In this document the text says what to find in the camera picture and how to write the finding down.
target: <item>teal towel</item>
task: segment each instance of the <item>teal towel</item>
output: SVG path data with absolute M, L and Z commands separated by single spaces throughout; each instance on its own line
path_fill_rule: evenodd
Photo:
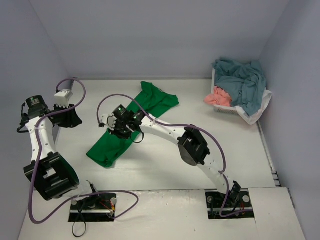
M 261 107 L 267 85 L 258 61 L 242 64 L 229 58 L 220 58 L 212 64 L 215 69 L 214 85 L 225 90 L 232 98 L 231 106 L 240 106 L 249 115 Z

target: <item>white table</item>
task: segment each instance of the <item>white table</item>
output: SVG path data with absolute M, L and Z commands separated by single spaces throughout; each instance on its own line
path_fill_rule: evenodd
M 143 143 L 133 144 L 111 168 L 105 169 L 89 159 L 86 152 L 106 131 L 98 128 L 96 121 L 100 100 L 113 93 L 135 97 L 141 87 L 139 80 L 88 80 L 84 81 L 87 98 L 77 109 L 83 124 L 75 129 L 61 129 L 57 149 L 82 182 L 90 180 L 99 190 L 135 191 L 140 202 L 115 222 L 88 223 L 81 239 L 303 240 L 287 189 L 275 187 L 258 126 L 249 126 L 238 116 L 215 113 L 211 106 L 204 104 L 204 97 L 211 91 L 210 80 L 148 82 L 178 96 L 180 105 L 165 113 L 162 120 L 197 125 L 218 139 L 226 155 L 228 174 L 243 188 L 249 188 L 255 219 L 208 220 L 203 189 L 215 186 L 198 168 L 180 159 L 175 145 L 156 136 L 146 135 Z M 75 84 L 72 91 L 72 102 L 76 103 L 82 90 Z M 105 102 L 100 114 L 111 113 L 119 104 L 129 103 L 126 98 L 113 97 Z M 209 157 L 222 166 L 218 148 L 205 138 L 211 150 Z M 122 193 L 117 198 L 117 214 L 135 200 Z M 35 217 L 45 217 L 63 200 L 46 202 L 35 193 Z M 74 239 L 72 223 L 68 223 L 69 209 L 70 203 L 41 225 L 32 224 L 27 214 L 19 239 Z

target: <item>plastic basket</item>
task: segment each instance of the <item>plastic basket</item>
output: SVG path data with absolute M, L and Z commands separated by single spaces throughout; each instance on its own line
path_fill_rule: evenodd
M 214 94 L 214 87 L 215 87 L 215 69 L 212 69 L 212 81 L 211 81 L 211 93 Z M 233 114 L 233 115 L 239 115 L 236 108 L 231 106 L 221 106 L 221 105 L 213 105 L 213 110 L 215 112 L 219 113 L 225 113 L 225 114 Z

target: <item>purple cable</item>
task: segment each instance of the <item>purple cable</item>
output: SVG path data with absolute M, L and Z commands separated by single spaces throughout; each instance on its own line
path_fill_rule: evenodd
M 220 145 L 220 143 L 217 141 L 217 139 L 212 135 L 210 134 L 208 131 L 200 128 L 200 127 L 197 127 L 197 126 L 194 126 L 194 125 L 190 125 L 190 124 L 166 124 L 166 123 L 162 123 L 162 122 L 159 122 L 157 120 L 154 120 L 151 116 L 149 116 L 149 114 L 144 110 L 144 108 L 135 100 L 133 99 L 132 97 L 128 96 L 128 95 L 125 95 L 125 94 L 120 94 L 120 93 L 117 93 L 117 94 L 111 94 L 109 96 L 106 96 L 104 99 L 102 99 L 102 101 L 99 103 L 98 107 L 97 107 L 97 110 L 96 110 L 96 119 L 98 121 L 98 124 L 100 123 L 100 120 L 99 120 L 99 110 L 100 110 L 100 106 L 102 105 L 102 103 L 107 100 L 108 98 L 111 98 L 111 97 L 114 97 L 114 96 L 121 96 L 121 97 L 126 97 L 130 100 L 132 100 L 133 102 L 135 102 L 135 104 L 138 105 L 138 107 L 141 109 L 141 111 L 151 120 L 151 121 L 155 121 L 155 123 L 159 124 L 159 125 L 162 125 L 162 126 L 165 126 L 165 127 L 187 127 L 187 128 L 192 128 L 192 129 L 196 129 L 196 130 L 199 130 L 200 132 L 203 132 L 205 133 L 206 135 L 208 135 L 214 142 L 215 144 L 217 145 L 217 147 L 219 148 L 220 150 L 220 153 L 221 153 L 221 156 L 222 156 L 222 160 L 223 160 L 223 169 L 219 171 L 220 174 L 223 174 L 225 171 L 226 171 L 226 168 L 227 168 L 227 163 L 226 163 L 226 156 L 225 156 L 225 153 Z
M 38 151 L 38 155 L 36 157 L 36 161 L 35 161 L 35 165 L 34 165 L 34 169 L 33 169 L 33 174 L 32 174 L 32 178 L 31 178 L 31 184 L 30 184 L 30 189 L 29 189 L 29 204 L 28 204 L 29 218 L 30 218 L 31 222 L 34 223 L 34 224 L 42 224 L 42 223 L 44 223 L 53 214 L 55 214 L 63 205 L 65 205 L 67 202 L 69 202 L 72 199 L 78 198 L 78 196 L 73 196 L 73 197 L 70 197 L 69 199 L 65 200 L 55 210 L 53 210 L 47 217 L 45 217 L 44 219 L 42 219 L 40 221 L 37 221 L 35 219 L 34 215 L 33 215 L 33 208 L 32 208 L 33 193 L 34 193 L 36 175 L 37 175 L 37 171 L 38 171 L 38 167 L 39 167 L 39 163 L 40 163 L 40 157 L 41 157 L 41 153 L 42 153 L 42 145 L 41 145 L 41 140 L 40 140 L 40 135 L 39 135 L 39 125 L 45 118 L 52 117 L 52 116 L 57 115 L 57 114 L 66 113 L 68 111 L 71 111 L 71 110 L 75 109 L 76 107 L 78 107 L 84 101 L 84 99 L 86 97 L 86 93 L 87 93 L 84 84 L 82 82 L 80 82 L 79 80 L 73 79 L 73 78 L 67 78 L 67 79 L 64 79 L 61 82 L 59 82 L 58 85 L 56 86 L 56 90 L 58 90 L 59 86 L 62 83 L 66 82 L 66 81 L 76 81 L 82 86 L 82 88 L 83 88 L 83 97 L 81 98 L 81 100 L 76 105 L 74 105 L 74 106 L 72 106 L 70 108 L 67 108 L 67 109 L 64 109 L 64 110 L 60 110 L 60 111 L 56 111 L 56 112 L 51 112 L 51 113 L 41 117 L 36 122 L 36 124 L 34 126 L 35 136 L 36 136 L 36 140 L 38 142 L 39 151 Z M 129 192 L 129 191 L 124 191 L 124 190 L 94 192 L 94 193 L 80 195 L 79 197 L 88 197 L 88 196 L 94 196 L 94 195 L 98 195 L 98 194 L 108 194 L 108 193 L 125 193 L 125 194 L 130 194 L 130 195 L 133 195 L 133 196 L 136 197 L 136 202 L 131 207 L 129 207 L 127 210 L 125 210 L 124 212 L 122 212 L 118 216 L 114 217 L 114 219 L 117 219 L 117 218 L 121 217 L 122 215 L 126 214 L 128 211 L 130 211 L 132 208 L 134 208 L 139 202 L 139 197 L 135 193 Z
M 215 144 L 217 145 L 217 147 L 219 148 L 220 152 L 221 152 L 221 155 L 222 155 L 222 160 L 223 160 L 223 169 L 218 171 L 220 174 L 223 175 L 224 179 L 225 179 L 225 182 L 226 182 L 226 194 L 225 194 L 225 198 L 223 200 L 223 203 L 222 203 L 222 206 L 221 206 L 221 210 L 220 210 L 220 217 L 221 218 L 227 218 L 227 217 L 230 217 L 232 215 L 235 215 L 235 214 L 240 214 L 240 213 L 244 213 L 244 212 L 249 212 L 251 210 L 249 209 L 246 209 L 246 210 L 239 210 L 239 211 L 235 211 L 233 213 L 230 213 L 230 214 L 227 214 L 227 215 L 222 215 L 222 211 L 223 209 L 225 208 L 225 205 L 226 205 L 226 202 L 227 202 L 227 199 L 228 199 L 228 194 L 229 194 L 229 190 L 230 190 L 230 186 L 229 186 L 229 182 L 228 182 L 228 179 L 227 177 L 224 175 L 224 172 L 226 171 L 226 168 L 227 168 L 227 163 L 226 163 L 226 157 L 225 157 L 225 153 L 221 147 L 221 145 L 219 144 L 219 142 L 217 141 L 217 139 L 212 135 L 210 134 L 208 131 L 200 128 L 200 127 L 197 127 L 197 126 L 194 126 L 194 125 L 189 125 L 189 124 L 166 124 L 166 123 L 162 123 L 160 121 L 157 121 L 157 120 L 154 120 L 151 116 L 149 116 L 149 114 L 144 110 L 144 108 L 135 100 L 133 99 L 132 97 L 128 96 L 128 95 L 125 95 L 125 94 L 121 94 L 121 93 L 117 93 L 117 94 L 111 94 L 109 96 L 106 96 L 104 99 L 102 99 L 102 101 L 99 103 L 98 107 L 97 107 L 97 110 L 96 110 L 96 118 L 97 118 L 97 121 L 98 121 L 98 124 L 100 124 L 100 120 L 99 120 L 99 110 L 100 110 L 100 107 L 102 105 L 102 103 L 107 100 L 108 98 L 111 98 L 111 97 L 114 97 L 114 96 L 121 96 L 121 97 L 126 97 L 130 100 L 132 100 L 133 102 L 135 102 L 135 104 L 137 104 L 137 106 L 141 109 L 141 111 L 151 120 L 151 121 L 155 121 L 155 123 L 159 124 L 159 125 L 162 125 L 162 126 L 165 126 L 165 127 L 187 127 L 187 128 L 192 128 L 192 129 L 196 129 L 196 130 L 199 130 L 200 132 L 203 132 L 205 133 L 206 135 L 208 135 L 214 142 Z

